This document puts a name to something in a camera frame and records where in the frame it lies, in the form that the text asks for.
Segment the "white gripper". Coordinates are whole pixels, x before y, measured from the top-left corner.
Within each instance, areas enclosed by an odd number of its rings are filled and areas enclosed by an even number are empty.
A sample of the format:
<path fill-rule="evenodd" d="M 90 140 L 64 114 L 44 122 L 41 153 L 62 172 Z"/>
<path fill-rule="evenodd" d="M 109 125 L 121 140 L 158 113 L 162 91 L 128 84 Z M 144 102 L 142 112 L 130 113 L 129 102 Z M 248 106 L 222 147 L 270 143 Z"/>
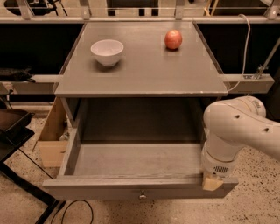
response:
<path fill-rule="evenodd" d="M 215 191 L 223 185 L 221 177 L 230 175 L 236 166 L 241 143 L 224 140 L 210 132 L 201 152 L 202 189 Z"/>

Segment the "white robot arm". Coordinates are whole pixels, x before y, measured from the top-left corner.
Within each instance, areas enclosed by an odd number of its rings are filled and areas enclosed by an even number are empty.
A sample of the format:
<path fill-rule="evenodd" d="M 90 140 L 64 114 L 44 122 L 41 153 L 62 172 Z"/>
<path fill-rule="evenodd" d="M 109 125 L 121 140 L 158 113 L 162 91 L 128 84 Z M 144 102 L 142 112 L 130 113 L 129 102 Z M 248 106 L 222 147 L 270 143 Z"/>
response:
<path fill-rule="evenodd" d="M 252 147 L 280 160 L 280 123 L 266 118 L 263 103 L 253 96 L 216 101 L 203 115 L 206 141 L 201 152 L 202 188 L 215 191 L 236 165 L 239 151 Z"/>

